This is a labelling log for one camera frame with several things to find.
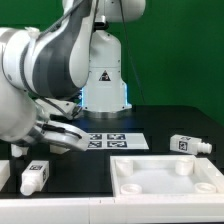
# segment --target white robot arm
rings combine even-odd
[[[121,4],[126,21],[145,8],[145,0],[63,0],[64,17],[43,33],[0,29],[0,139],[18,146],[47,142],[87,149],[88,134],[51,121],[24,90],[59,100],[74,96],[88,79],[96,16],[121,22]]]

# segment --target green wall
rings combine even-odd
[[[61,13],[61,0],[7,0],[0,26],[43,30]],[[127,30],[148,105],[195,106],[224,125],[224,0],[147,0]],[[110,32],[122,42],[129,102],[142,104],[122,24]]]

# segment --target black cable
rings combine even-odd
[[[126,40],[126,44],[127,44],[128,56],[129,56],[129,59],[130,59],[131,65],[132,65],[132,69],[134,71],[134,75],[135,75],[136,82],[138,84],[139,91],[141,93],[143,104],[146,105],[145,97],[144,97],[144,94],[143,94],[142,84],[141,84],[141,81],[140,81],[140,78],[139,78],[139,74],[138,74],[136,65],[134,63],[134,59],[133,59],[130,44],[129,44],[128,32],[127,32],[125,19],[124,19],[124,10],[123,10],[122,0],[119,0],[119,2],[120,2],[120,7],[121,7],[121,16],[122,16],[122,22],[123,22],[123,26],[124,26],[124,33],[125,33],[125,40]]]

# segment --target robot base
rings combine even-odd
[[[128,107],[124,110],[116,112],[94,112],[83,109],[83,115],[89,118],[95,119],[116,119],[120,117],[125,117],[131,114],[132,107]]]

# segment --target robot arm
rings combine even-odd
[[[60,28],[41,38],[33,30],[0,29],[0,139],[18,146],[41,141],[87,149],[88,134],[50,121],[23,91],[29,88],[40,96],[62,99],[72,97],[85,85],[98,1],[63,1],[65,13],[77,2],[78,7]]]

